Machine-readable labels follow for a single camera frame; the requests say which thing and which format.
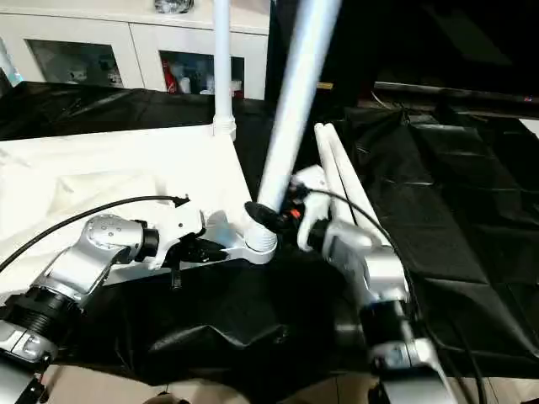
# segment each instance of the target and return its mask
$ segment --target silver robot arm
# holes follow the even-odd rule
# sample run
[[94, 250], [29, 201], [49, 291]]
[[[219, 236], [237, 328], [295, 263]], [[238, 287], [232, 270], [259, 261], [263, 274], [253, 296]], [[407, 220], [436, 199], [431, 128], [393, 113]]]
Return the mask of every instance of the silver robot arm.
[[347, 280], [380, 385], [373, 403], [456, 404], [432, 342], [414, 326], [403, 266], [392, 247], [343, 221], [316, 224], [323, 257]]
[[35, 403], [44, 386], [35, 378], [54, 360], [95, 295], [118, 263], [161, 268], [168, 250], [204, 228], [191, 202], [169, 223], [147, 228], [141, 221], [97, 215], [80, 238], [56, 256], [24, 295], [10, 296], [0, 320], [0, 404]]

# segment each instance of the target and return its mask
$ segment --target white panel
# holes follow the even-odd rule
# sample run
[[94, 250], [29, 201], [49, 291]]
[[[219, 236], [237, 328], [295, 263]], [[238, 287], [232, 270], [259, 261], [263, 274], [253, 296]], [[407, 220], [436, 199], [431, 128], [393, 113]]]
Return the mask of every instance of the white panel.
[[110, 45], [124, 87], [143, 87], [135, 47], [126, 23], [1, 14], [0, 37], [24, 80], [45, 81], [26, 40], [56, 40]]

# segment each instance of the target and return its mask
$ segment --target black cloth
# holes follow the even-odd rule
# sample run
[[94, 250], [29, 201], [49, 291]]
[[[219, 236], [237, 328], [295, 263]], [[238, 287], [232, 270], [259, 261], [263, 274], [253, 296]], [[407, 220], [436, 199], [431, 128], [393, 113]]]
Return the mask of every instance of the black cloth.
[[[23, 83], [0, 98], [0, 141], [209, 124], [212, 105], [201, 96]], [[252, 100], [233, 108], [237, 155], [256, 196], [274, 108]], [[485, 375], [537, 377], [537, 138], [518, 120], [443, 109], [313, 114], [335, 123], [402, 250], [448, 371], [470, 372], [464, 338]], [[296, 168], [313, 163], [309, 124]], [[180, 291], [169, 286], [158, 276], [104, 287], [59, 361], [154, 385], [205, 377], [255, 402], [330, 372], [367, 371], [346, 285], [314, 253], [283, 246], [264, 266], [215, 264], [184, 271]]]

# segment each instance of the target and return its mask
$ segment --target table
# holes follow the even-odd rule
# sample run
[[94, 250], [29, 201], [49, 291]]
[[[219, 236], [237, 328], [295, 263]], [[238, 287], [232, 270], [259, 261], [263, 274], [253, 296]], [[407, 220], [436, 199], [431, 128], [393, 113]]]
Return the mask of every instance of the table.
[[[0, 99], [0, 141], [211, 123], [212, 99], [23, 83]], [[312, 115], [320, 114], [315, 106]], [[235, 147], [256, 195], [274, 108], [234, 100]], [[518, 120], [340, 109], [333, 121], [382, 224], [412, 271], [450, 374], [539, 376], [539, 143]], [[318, 162], [309, 125], [296, 168]], [[247, 262], [103, 288], [58, 359], [150, 384], [205, 377], [275, 402], [340, 371], [366, 371], [345, 284], [283, 246]]]

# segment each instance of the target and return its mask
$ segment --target white tube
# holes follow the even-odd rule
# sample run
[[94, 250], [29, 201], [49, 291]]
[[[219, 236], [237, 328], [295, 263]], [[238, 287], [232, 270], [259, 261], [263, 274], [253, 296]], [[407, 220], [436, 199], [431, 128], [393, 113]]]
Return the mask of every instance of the white tube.
[[215, 55], [213, 74], [215, 78], [216, 114], [213, 118], [214, 134], [236, 135], [232, 115], [232, 61], [230, 59], [230, 0], [215, 0], [213, 3], [213, 32]]
[[[258, 199], [276, 211], [288, 188], [339, 8], [340, 0], [303, 0], [297, 11]], [[246, 242], [254, 250], [266, 251], [276, 237], [253, 225]]]
[[[334, 154], [329, 144], [329, 138], [326, 134], [326, 129], [322, 124], [314, 125], [314, 134], [317, 138], [318, 153], [320, 154], [320, 162], [322, 163], [323, 171], [328, 182], [328, 188], [331, 192], [346, 198], [343, 183], [340, 179], [339, 170], [335, 163]], [[354, 224], [354, 218], [350, 212], [348, 204], [336, 198], [331, 199], [331, 213], [333, 217], [339, 218], [347, 223]]]
[[[331, 150], [335, 157], [335, 163], [337, 164], [337, 169], [339, 170], [340, 178], [343, 182], [344, 189], [348, 196], [348, 200], [357, 204], [361, 209], [363, 209], [370, 217], [372, 217], [376, 223], [380, 223], [374, 209], [372, 208], [371, 202], [367, 197], [363, 185], [361, 185], [360, 179], [355, 173], [354, 166], [346, 154], [346, 150], [343, 147], [332, 124], [326, 124], [324, 126], [325, 133], [328, 136], [329, 144], [331, 145]], [[370, 223], [360, 212], [357, 210], [352, 210], [355, 221], [359, 227], [362, 227], [368, 231], [371, 231], [373, 234], [377, 235], [378, 238], [382, 241], [384, 245], [390, 245], [389, 241], [384, 237], [383, 234], [376, 229], [372, 223]]]

